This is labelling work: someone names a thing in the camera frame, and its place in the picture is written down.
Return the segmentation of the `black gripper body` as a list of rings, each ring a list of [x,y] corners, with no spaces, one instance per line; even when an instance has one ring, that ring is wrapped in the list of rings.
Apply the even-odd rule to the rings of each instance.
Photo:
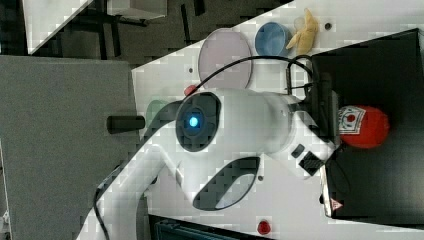
[[[308,113],[318,125],[317,135],[324,141],[331,141],[339,146],[340,138],[336,127],[338,100],[332,90],[330,78],[321,78],[318,72],[314,72],[309,83],[305,102]]]

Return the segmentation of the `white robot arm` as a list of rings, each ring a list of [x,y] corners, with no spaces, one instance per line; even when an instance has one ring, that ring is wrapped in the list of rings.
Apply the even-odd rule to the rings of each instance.
[[[238,202],[229,188],[255,174],[262,156],[308,179],[335,150],[293,95],[250,89],[194,93],[163,107],[135,155],[99,185],[76,240],[137,240],[139,199],[164,168],[193,207],[217,211]]]

